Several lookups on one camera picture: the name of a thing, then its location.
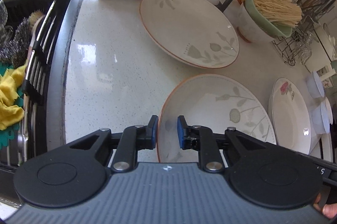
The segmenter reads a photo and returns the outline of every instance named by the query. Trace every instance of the black round disc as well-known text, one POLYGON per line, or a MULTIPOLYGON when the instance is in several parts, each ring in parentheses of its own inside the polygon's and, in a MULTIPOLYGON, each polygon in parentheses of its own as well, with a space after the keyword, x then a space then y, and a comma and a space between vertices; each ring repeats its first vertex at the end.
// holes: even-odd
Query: black round disc
POLYGON ((89 151, 68 148, 55 155, 53 151, 17 169, 14 187, 25 202, 45 208, 68 207, 103 187, 106 169, 89 151))
POLYGON ((250 151, 230 170, 233 188, 247 200, 273 209, 312 203, 322 185, 317 166, 284 148, 250 151))

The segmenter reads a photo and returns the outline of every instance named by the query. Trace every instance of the kitchen sink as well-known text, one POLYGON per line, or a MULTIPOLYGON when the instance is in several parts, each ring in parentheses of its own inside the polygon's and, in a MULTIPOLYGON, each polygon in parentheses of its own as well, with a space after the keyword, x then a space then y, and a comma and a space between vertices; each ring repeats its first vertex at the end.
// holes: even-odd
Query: kitchen sink
POLYGON ((15 138, 0 150, 0 199, 19 204, 13 187, 17 167, 65 144, 64 98, 72 33, 82 0, 4 0, 15 32, 37 10, 46 16, 22 85, 25 117, 15 138))

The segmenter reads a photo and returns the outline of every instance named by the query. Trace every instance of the kitchen countertop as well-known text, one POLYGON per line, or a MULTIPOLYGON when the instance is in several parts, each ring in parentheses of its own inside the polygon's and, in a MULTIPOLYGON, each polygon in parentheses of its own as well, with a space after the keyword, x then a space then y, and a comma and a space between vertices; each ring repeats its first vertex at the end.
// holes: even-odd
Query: kitchen countertop
MULTIPOLYGON (((145 31, 139 17, 140 1, 83 0, 69 54, 67 143, 103 127, 122 132, 134 124, 147 124, 151 115, 159 115, 176 85, 200 73, 225 75, 240 82, 266 110, 280 77, 295 83, 309 110, 319 103, 306 87, 308 70, 301 64, 285 64, 271 43, 248 44, 239 37, 239 56, 223 69, 199 69, 175 60, 145 31)), ((234 0, 225 11, 234 27, 238 8, 234 0)), ((310 150, 319 137, 312 128, 310 150)), ((140 151, 138 160, 157 162, 156 151, 140 151)))

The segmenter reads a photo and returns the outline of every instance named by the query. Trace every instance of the white plate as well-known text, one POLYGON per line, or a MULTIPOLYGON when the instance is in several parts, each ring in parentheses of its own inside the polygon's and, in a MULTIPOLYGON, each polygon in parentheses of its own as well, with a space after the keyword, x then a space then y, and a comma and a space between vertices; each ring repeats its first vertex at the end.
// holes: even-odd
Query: white plate
POLYGON ((334 117, 332 115, 332 109, 331 109, 330 101, 328 100, 328 98, 325 98, 325 105, 326 105, 326 110, 327 110, 328 116, 329 116, 329 123, 333 124, 334 117))
POLYGON ((279 78, 269 99, 269 117, 280 146, 309 154, 311 125, 305 101, 286 78, 279 78))
POLYGON ((139 12, 154 42, 179 61, 222 68, 238 56, 233 26, 206 0, 142 0, 139 12))
POLYGON ((276 144, 269 117, 257 98, 243 85, 225 76, 203 74, 180 83, 168 96, 158 124, 160 162, 197 162, 198 153, 179 147, 177 118, 188 125, 209 127, 224 134, 228 126, 259 140, 276 144))

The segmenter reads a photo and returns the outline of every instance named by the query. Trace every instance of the finger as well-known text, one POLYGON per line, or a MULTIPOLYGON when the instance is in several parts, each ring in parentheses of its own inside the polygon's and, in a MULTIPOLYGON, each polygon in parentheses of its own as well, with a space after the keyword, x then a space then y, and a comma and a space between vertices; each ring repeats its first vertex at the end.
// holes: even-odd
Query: finger
POLYGON ((316 200, 315 200, 314 203, 318 203, 319 201, 321 201, 321 197, 322 197, 322 195, 321 195, 321 193, 319 193, 318 196, 316 197, 316 200))
POLYGON ((320 212, 322 212, 322 209, 321 209, 321 207, 320 207, 320 206, 318 206, 318 204, 317 204, 317 203, 315 203, 313 206, 314 206, 314 208, 315 208, 317 211, 320 211, 320 212))
POLYGON ((337 203, 324 205, 322 213, 327 218, 334 218, 337 215, 337 203))

